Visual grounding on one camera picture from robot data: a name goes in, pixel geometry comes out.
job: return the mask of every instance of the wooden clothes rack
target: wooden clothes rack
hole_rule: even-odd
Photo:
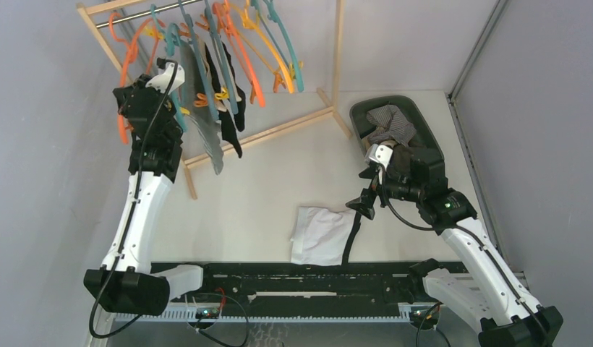
[[[90,29],[92,35],[98,43],[101,45],[101,48],[109,57],[111,63],[116,67],[118,72],[121,72],[122,65],[116,52],[112,49],[109,45],[105,35],[101,32],[101,29],[108,26],[108,22],[102,23],[95,23],[92,19],[92,16],[97,14],[103,14],[107,12],[116,11],[119,9],[126,9],[129,6],[140,4],[142,2],[146,2],[148,0],[113,0],[110,2],[106,2],[104,4],[99,4],[91,7],[86,7],[84,4],[77,4],[77,12],[79,12],[80,16],[82,17],[84,23]],[[186,4],[193,4],[195,2],[199,2],[201,0],[184,0],[182,3],[183,5]],[[165,5],[162,7],[158,7],[156,9],[156,13],[163,12],[169,9],[175,9],[178,7],[178,3]],[[114,24],[120,22],[126,22],[128,20],[133,20],[135,18],[141,18],[150,15],[149,11],[138,12],[136,14],[131,14],[130,16],[122,17],[117,20],[114,20]],[[288,134],[289,132],[293,132],[294,130],[301,129],[302,127],[306,127],[310,124],[317,123],[323,119],[328,118],[330,115],[333,116],[341,130],[344,134],[350,138],[352,133],[350,129],[347,127],[344,120],[341,118],[338,112],[338,102],[339,102],[339,75],[341,69],[341,44],[343,38],[343,28],[344,28],[344,0],[336,0],[336,17],[335,17],[335,46],[334,46],[334,55],[333,55],[333,84],[332,89],[330,92],[330,100],[324,90],[322,88],[317,89],[317,94],[320,96],[320,99],[325,105],[325,108],[320,109],[319,111],[307,114],[301,118],[295,119],[293,121],[286,122],[282,125],[273,127],[269,130],[265,130],[264,132],[252,135],[250,137],[246,137],[242,140],[241,146],[243,148],[256,145],[257,143],[264,142],[266,140],[273,139],[275,137],[279,137],[284,134]],[[227,145],[222,147],[224,153],[233,153],[234,148],[232,145]],[[186,182],[188,185],[188,189],[190,191],[190,195],[192,199],[197,199],[197,193],[195,190],[194,183],[192,181],[192,172],[190,169],[199,166],[204,163],[208,163],[211,160],[207,154],[197,155],[196,157],[190,159],[183,159],[182,157],[182,165],[184,167],[184,173],[186,175]]]

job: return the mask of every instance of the plastic hanger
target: plastic hanger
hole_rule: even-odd
[[[229,7],[228,2],[225,1],[224,4],[216,2],[213,5],[212,10],[213,13],[216,16],[218,16],[218,29],[224,30],[226,37],[229,39],[229,43],[233,48],[233,52],[237,57],[237,60],[239,60],[241,68],[245,72],[247,79],[249,80],[249,83],[252,86],[252,92],[250,94],[249,103],[254,103],[254,99],[258,97],[258,105],[260,107],[265,107],[265,97],[263,95],[263,90],[260,87],[256,73],[254,72],[254,68],[252,67],[252,63],[249,61],[249,56],[245,51],[245,47],[243,46],[243,43],[239,38],[239,31],[234,26],[232,18],[229,14],[231,8]],[[237,50],[237,48],[235,47],[233,38],[237,42],[239,50]]]
[[[294,86],[292,85],[292,78],[290,78],[290,71],[288,70],[288,67],[283,62],[281,56],[279,55],[279,53],[277,52],[275,47],[273,47],[273,45],[271,45],[271,42],[269,42],[269,40],[265,37],[265,34],[262,32],[262,30],[260,30],[258,25],[253,20],[251,20],[249,18],[249,15],[247,13],[247,6],[244,9],[240,9],[237,5],[235,5],[231,2],[229,2],[229,6],[233,10],[237,11],[237,13],[239,13],[239,17],[241,18],[243,28],[248,29],[248,30],[254,30],[258,34],[258,36],[260,36],[260,38],[263,40],[265,45],[269,48],[269,51],[271,51],[271,53],[273,54],[273,57],[276,59],[276,61],[279,64],[279,68],[283,75],[283,83],[285,83],[286,89],[288,89],[289,93],[294,93]],[[273,73],[276,76],[276,82],[277,82],[278,77],[281,78],[281,76],[279,76],[279,74],[275,74],[275,71],[273,71]]]
[[[126,51],[126,55],[124,57],[124,62],[122,63],[122,71],[120,74],[120,85],[119,85],[120,87],[124,87],[124,85],[126,84],[128,67],[130,64],[135,62],[135,60],[137,59],[137,55],[139,53],[137,39],[139,38],[141,33],[144,31],[144,29],[146,28],[148,23],[152,21],[152,19],[148,18],[141,24],[141,26],[139,26],[139,28],[137,29],[137,31],[135,32],[135,34],[132,37],[132,41],[130,42],[130,44],[128,44],[127,40],[125,40],[123,38],[119,38],[114,31],[114,19],[116,17],[119,17],[119,14],[117,12],[112,12],[109,15],[109,32],[111,33],[111,37],[116,42],[123,43],[126,46],[127,51]],[[152,63],[154,60],[153,57],[155,56],[157,47],[158,47],[158,39],[155,39],[154,49],[152,51],[152,56],[150,58],[150,61],[148,62],[148,66],[145,71],[146,74],[149,74],[150,70],[152,69]],[[117,125],[118,125],[118,134],[120,135],[120,139],[122,140],[122,143],[128,144],[127,130],[131,130],[132,127],[130,126],[128,121],[125,121],[124,117],[119,113],[117,116]]]
[[[246,0],[246,3],[250,2],[250,1],[252,3],[252,6],[256,9],[257,15],[260,18],[260,21],[263,23],[265,30],[267,30],[269,37],[271,37],[271,40],[273,40],[273,44],[276,45],[278,51],[280,52],[282,59],[284,60],[286,65],[289,65],[286,60],[286,57],[281,52],[277,41],[271,35],[271,31],[269,30],[269,27],[267,26],[267,23],[265,22],[265,20],[263,18],[263,12],[262,12],[262,9],[260,8],[260,3],[258,2],[258,0]],[[283,23],[279,17],[279,14],[277,13],[275,6],[273,5],[273,0],[263,0],[263,1],[267,5],[267,10],[269,11],[269,15],[267,16],[267,18],[270,21],[275,22],[279,26],[279,29],[281,30],[281,34],[283,36],[283,39],[286,41],[286,46],[288,46],[288,52],[290,53],[290,58],[292,59],[292,63],[289,65],[291,72],[293,72],[293,73],[291,73],[291,78],[296,78],[296,87],[298,88],[299,92],[302,92],[304,90],[303,76],[301,75],[301,67],[303,66],[302,62],[300,62],[297,59],[297,55],[294,53],[294,48],[292,47],[292,43],[290,42],[290,37],[288,36],[288,32],[286,31],[286,28],[283,26]]]
[[[205,0],[205,11],[203,12],[205,15],[205,20],[208,24],[209,35],[211,36],[211,40],[213,42],[213,51],[216,53],[216,61],[220,66],[220,71],[222,74],[222,79],[224,80],[224,84],[229,90],[229,100],[231,104],[231,111],[233,113],[238,113],[239,108],[237,106],[237,89],[234,86],[233,75],[229,70],[229,61],[226,58],[226,53],[224,52],[222,46],[222,39],[220,38],[220,33],[218,32],[218,26],[216,25],[216,21],[213,19],[211,15],[211,7],[209,6],[209,1]]]
[[[158,20],[158,24],[160,24],[161,27],[166,27],[166,25],[161,20]],[[180,25],[182,27],[185,27],[186,30],[187,30],[187,28],[188,28],[187,25],[185,25],[184,23],[180,23]],[[185,31],[180,30],[177,27],[177,24],[174,24],[174,23],[171,23],[169,25],[168,31],[170,32],[170,35],[173,36],[174,42],[177,42],[177,38],[179,36],[185,36],[185,37],[188,37],[188,38],[190,37],[190,34],[189,33],[186,33]],[[163,33],[158,33],[155,29],[152,30],[152,28],[150,28],[149,26],[146,27],[144,33],[146,35],[148,35],[148,36],[158,37],[160,39],[164,39]],[[184,41],[182,41],[180,39],[180,45],[187,45],[187,44],[189,44],[189,43],[185,43]],[[196,100],[195,101],[195,106],[196,107],[204,107],[204,106],[207,106],[207,96],[204,93],[197,93],[197,97],[198,97],[199,100]],[[221,91],[219,93],[215,93],[214,94],[214,98],[216,100],[225,100],[225,99],[228,99],[229,98],[229,92],[228,92],[228,90],[225,87],[222,87],[222,89],[221,89]]]
[[[203,63],[202,61],[202,54],[201,51],[199,49],[199,45],[197,44],[197,36],[195,34],[195,29],[194,29],[194,22],[192,21],[192,17],[190,17],[189,14],[186,13],[186,10],[184,9],[184,5],[182,3],[182,0],[177,0],[177,3],[179,4],[179,9],[182,11],[182,16],[184,18],[185,26],[188,29],[188,33],[190,34],[190,43],[192,44],[193,49],[195,50],[195,57],[197,59],[197,65],[199,67],[199,74],[201,76],[202,79],[202,83],[203,86],[205,87],[205,98],[206,100],[213,100],[214,99],[214,92],[213,92],[213,87],[211,86],[211,83],[209,82],[209,80],[207,79],[207,69],[205,68],[205,63]],[[209,112],[211,113],[211,117],[213,118],[213,120],[217,121],[220,119],[219,113],[218,113],[218,109],[216,108],[216,103],[207,103],[207,107],[209,108]]]
[[[173,57],[175,55],[175,45],[177,45],[177,47],[179,47],[179,45],[181,44],[181,41],[179,39],[179,34],[177,33],[179,31],[179,29],[177,28],[177,25],[170,24],[169,29],[165,32],[165,30],[163,30],[160,22],[158,21],[158,18],[156,17],[155,11],[156,11],[156,5],[155,4],[150,5],[150,14],[152,16],[152,20],[154,21],[156,32],[158,34],[162,34],[162,36],[164,37],[164,42],[166,43],[166,47],[165,47],[166,55],[168,57]],[[179,97],[177,95],[177,91],[174,90],[173,92],[171,92],[171,94],[169,94],[169,96],[171,97],[171,101],[173,102],[173,104],[176,106],[175,107],[175,118],[177,119],[179,126],[185,132],[188,130],[188,126],[186,125],[186,120],[184,119],[184,114],[182,113],[182,107],[180,106],[181,104],[179,102]]]
[[[237,31],[237,34],[243,40],[243,42],[245,42],[245,44],[247,44],[249,46],[249,48],[252,49],[254,51],[254,53],[256,53],[256,55],[258,56],[258,59],[260,59],[263,62],[263,64],[267,67],[269,72],[272,73],[273,75],[275,75],[276,78],[275,78],[275,82],[273,83],[273,92],[274,93],[278,92],[279,85],[283,85],[283,87],[286,88],[286,82],[284,82],[284,80],[281,76],[281,69],[277,68],[274,70],[273,67],[271,66],[271,64],[269,64],[269,62],[267,61],[267,59],[265,59],[265,57],[260,53],[260,51],[258,51],[256,49],[256,47],[254,47],[254,45],[252,45],[252,43],[245,36],[243,36],[242,32]]]

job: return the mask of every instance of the gray cloth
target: gray cloth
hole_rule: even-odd
[[[202,87],[202,80],[199,73],[199,67],[195,58],[195,52],[190,45],[181,44],[179,52],[182,57],[182,66],[184,67],[185,82],[180,87],[180,94],[182,96],[182,104],[190,112],[190,119],[195,124],[201,136],[205,152],[211,158],[213,170],[216,175],[222,172],[224,162],[224,151],[220,147],[220,138],[218,132],[220,125],[217,124],[209,112],[207,107],[195,108],[195,96],[197,92],[204,93],[204,90],[198,90],[197,87]]]
[[[367,112],[369,123],[376,125],[377,129],[367,135],[370,144],[386,140],[395,140],[405,147],[409,140],[416,134],[416,128],[403,115],[395,105],[386,105],[374,108]]]

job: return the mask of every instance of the dark gray tray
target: dark gray tray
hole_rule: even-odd
[[[402,95],[389,95],[380,98],[373,98],[359,103],[355,103],[350,109],[350,119],[352,120],[352,126],[354,131],[357,133],[360,139],[359,144],[362,149],[362,153],[365,154],[367,149],[364,147],[362,139],[368,134],[371,134],[375,130],[375,126],[367,120],[367,112],[374,108],[382,107],[384,105],[395,105],[405,115],[414,127],[416,127],[416,136],[412,141],[417,141],[420,145],[424,145],[426,148],[433,148],[439,150],[443,157],[443,152],[439,148],[439,144],[430,131],[429,125],[427,124],[422,113],[416,106],[416,103],[410,98]]]

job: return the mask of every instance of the light blue hanger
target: light blue hanger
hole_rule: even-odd
[[[283,23],[281,22],[279,14],[277,13],[275,6],[273,5],[273,0],[263,0],[263,1],[267,5],[267,9],[269,11],[269,15],[267,16],[267,18],[269,20],[277,23],[277,25],[279,26],[279,29],[281,30],[283,39],[286,41],[286,46],[288,46],[288,52],[290,53],[290,58],[292,59],[292,66],[294,68],[294,76],[296,77],[296,88],[299,92],[302,92],[304,90],[304,85],[303,85],[303,76],[301,74],[301,67],[299,66],[299,60],[297,59],[297,55],[294,53],[294,48],[292,47],[292,43],[290,42],[290,37],[288,36],[288,32],[286,31],[286,28],[283,26]],[[271,31],[265,24],[265,21],[262,20],[263,13],[260,8],[260,3],[258,2],[258,0],[250,0],[250,2],[252,4],[252,6],[256,9],[256,11],[258,12],[258,15],[261,18],[261,22],[263,22],[263,26],[265,27],[265,30],[267,30],[267,34],[269,34],[269,37],[273,41],[273,44],[276,46],[277,50],[279,51],[281,58],[283,59],[283,62],[287,66],[290,66],[286,60],[286,57],[283,55],[281,49],[279,48],[276,39],[271,34]]]
[[[166,42],[166,55],[172,57],[173,55],[175,55],[175,44],[177,44],[177,46],[179,47],[179,34],[177,35],[177,37],[173,35],[173,33],[171,32],[171,25],[169,25],[167,32],[165,33],[160,23],[158,22],[158,19],[156,18],[155,10],[156,6],[152,4],[152,6],[150,6],[150,12],[152,14],[154,25],[156,26],[156,31],[163,34],[164,41]],[[182,128],[182,130],[186,132],[188,130],[188,126],[186,125],[184,114],[182,113],[182,106],[180,105],[179,98],[177,97],[177,90],[174,90],[171,94],[169,94],[169,96],[171,97],[171,101],[175,106],[175,116],[177,119],[177,123],[179,123],[179,126]]]
[[[220,120],[218,109],[216,108],[216,93],[213,91],[213,87],[207,79],[207,69],[205,68],[205,63],[203,63],[202,61],[202,54],[197,43],[197,36],[195,34],[195,24],[192,21],[192,17],[190,17],[190,15],[186,13],[184,5],[182,4],[182,0],[177,0],[177,3],[179,4],[179,9],[182,11],[182,16],[184,18],[184,21],[186,22],[186,25],[188,26],[188,31],[190,32],[190,42],[195,50],[195,58],[197,59],[197,65],[199,66],[199,74],[202,79],[202,84],[205,87],[205,96],[208,100],[207,107],[209,108],[209,112],[211,113],[211,117],[213,118],[213,120]]]
[[[231,101],[231,111],[233,114],[239,113],[239,107],[237,106],[237,95],[236,88],[233,86],[233,75],[229,70],[229,60],[226,58],[226,52],[222,46],[222,39],[220,33],[218,33],[218,27],[216,21],[211,15],[211,7],[209,7],[209,1],[205,0],[205,19],[209,24],[209,34],[213,40],[213,50],[216,53],[216,59],[220,64],[220,70],[222,71],[222,78],[226,83],[226,88],[229,90],[229,100]]]

